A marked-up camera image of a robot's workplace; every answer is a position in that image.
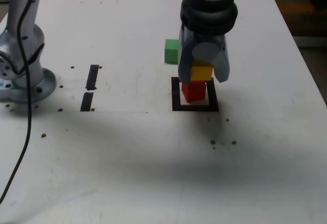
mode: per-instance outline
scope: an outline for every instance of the screw hole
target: screw hole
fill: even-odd
[[[43,92],[43,90],[42,90],[42,88],[41,88],[41,87],[36,87],[36,92],[37,92],[37,93],[42,93],[42,92]]]

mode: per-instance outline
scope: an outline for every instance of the gray robot arm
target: gray robot arm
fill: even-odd
[[[7,26],[0,35],[0,78],[4,84],[0,87],[0,101],[27,103],[26,72],[17,40],[18,21],[27,1],[10,0]],[[31,77],[32,102],[46,98],[56,87],[53,73],[40,65],[44,34],[35,24],[39,1],[33,0],[21,26],[22,44]]]
[[[219,82],[228,80],[225,34],[233,28],[237,14],[234,0],[183,0],[178,60],[178,75],[182,83],[191,82],[191,68],[195,61],[212,65]]]

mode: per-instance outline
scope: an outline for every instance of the cube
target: cube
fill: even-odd
[[[195,61],[191,69],[192,81],[209,81],[213,76],[214,67],[206,62]]]
[[[188,103],[204,100],[206,83],[204,81],[192,81],[190,84],[182,84],[182,92]]]
[[[165,44],[165,63],[178,64],[178,39],[166,39]]]

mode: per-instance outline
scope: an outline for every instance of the white table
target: white table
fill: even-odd
[[[236,0],[220,113],[172,112],[164,44],[181,1],[41,0],[41,62],[64,88],[34,109],[0,223],[326,223],[327,109],[274,0]],[[0,108],[1,191],[22,110]]]

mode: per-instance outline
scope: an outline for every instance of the black tape strip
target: black tape strip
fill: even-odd
[[[214,79],[206,82],[209,105],[181,105],[179,77],[172,77],[172,107],[173,111],[181,112],[219,112]]]
[[[92,105],[93,93],[86,92],[83,96],[83,101],[81,105],[81,112],[90,112]]]
[[[96,90],[96,82],[98,77],[99,65],[91,65],[90,72],[86,82],[87,90]]]

